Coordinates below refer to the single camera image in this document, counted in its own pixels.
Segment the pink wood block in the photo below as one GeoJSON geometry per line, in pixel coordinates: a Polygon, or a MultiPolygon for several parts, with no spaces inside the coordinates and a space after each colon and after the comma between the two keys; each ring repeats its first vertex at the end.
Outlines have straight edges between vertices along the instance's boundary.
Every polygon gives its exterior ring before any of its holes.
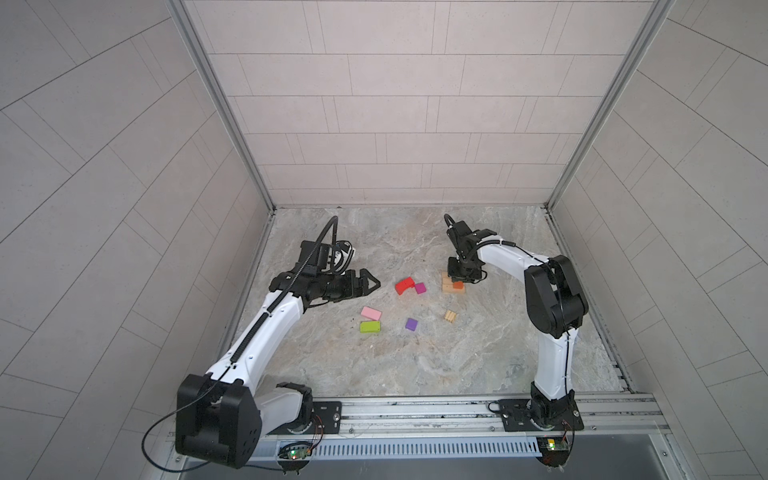
{"type": "Polygon", "coordinates": [[[365,306],[361,311],[361,315],[370,321],[379,321],[382,317],[382,312],[365,306]]]}

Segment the natural wood long block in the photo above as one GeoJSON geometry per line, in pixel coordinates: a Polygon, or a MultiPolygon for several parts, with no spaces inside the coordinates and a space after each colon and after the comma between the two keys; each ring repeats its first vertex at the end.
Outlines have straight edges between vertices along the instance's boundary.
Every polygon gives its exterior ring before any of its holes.
{"type": "Polygon", "coordinates": [[[462,281],[454,281],[446,272],[443,272],[441,274],[442,278],[442,292],[446,294],[463,294],[466,292],[466,288],[464,285],[464,290],[454,290],[453,288],[453,282],[462,282],[462,281]]]}

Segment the green wood block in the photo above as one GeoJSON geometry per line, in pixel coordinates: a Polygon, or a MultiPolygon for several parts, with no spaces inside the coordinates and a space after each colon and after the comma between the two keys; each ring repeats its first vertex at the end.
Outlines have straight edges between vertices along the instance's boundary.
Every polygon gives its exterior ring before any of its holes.
{"type": "Polygon", "coordinates": [[[359,331],[363,334],[379,333],[381,331],[381,323],[379,321],[361,322],[359,331]]]}

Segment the red wood block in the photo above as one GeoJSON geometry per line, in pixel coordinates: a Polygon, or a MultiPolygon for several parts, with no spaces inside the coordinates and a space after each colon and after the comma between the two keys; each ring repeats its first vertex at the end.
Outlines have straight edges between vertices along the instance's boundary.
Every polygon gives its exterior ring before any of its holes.
{"type": "Polygon", "coordinates": [[[407,277],[395,284],[395,291],[402,295],[406,290],[415,287],[415,282],[411,277],[407,277]]]}

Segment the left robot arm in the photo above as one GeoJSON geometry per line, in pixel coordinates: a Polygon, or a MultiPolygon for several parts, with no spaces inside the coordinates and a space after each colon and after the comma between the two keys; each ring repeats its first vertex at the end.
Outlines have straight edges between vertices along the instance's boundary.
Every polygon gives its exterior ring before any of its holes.
{"type": "Polygon", "coordinates": [[[247,329],[203,375],[188,375],[177,390],[177,453],[243,467],[259,440],[276,429],[313,427],[309,387],[283,382],[258,394],[265,369],[290,329],[312,306],[367,296],[379,281],[348,265],[352,244],[305,240],[293,269],[274,277],[247,329]]]}

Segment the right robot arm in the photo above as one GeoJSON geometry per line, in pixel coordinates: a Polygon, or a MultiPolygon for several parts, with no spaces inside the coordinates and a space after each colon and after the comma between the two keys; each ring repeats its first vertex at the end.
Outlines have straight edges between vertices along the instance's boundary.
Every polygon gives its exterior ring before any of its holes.
{"type": "Polygon", "coordinates": [[[488,229],[444,216],[446,234],[456,250],[447,274],[454,282],[476,284],[484,266],[494,266],[521,281],[528,318],[539,332],[538,365],[526,414],[540,430],[583,428],[572,386],[573,356],[589,304],[572,261],[563,255],[531,253],[488,229]]]}

